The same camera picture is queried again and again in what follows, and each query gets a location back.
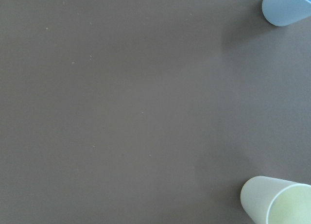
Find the light blue cup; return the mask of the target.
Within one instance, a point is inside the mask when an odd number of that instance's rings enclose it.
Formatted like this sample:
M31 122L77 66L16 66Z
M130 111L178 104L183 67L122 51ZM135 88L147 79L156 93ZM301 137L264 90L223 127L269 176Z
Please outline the light blue cup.
M263 0L265 19L275 26L288 26L311 16L311 0Z

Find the cream white cup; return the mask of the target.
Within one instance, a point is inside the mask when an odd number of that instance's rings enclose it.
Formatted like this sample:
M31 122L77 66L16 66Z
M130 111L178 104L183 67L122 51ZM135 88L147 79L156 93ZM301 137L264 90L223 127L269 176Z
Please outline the cream white cup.
M241 205L256 224L309 224L311 186L256 176L242 187Z

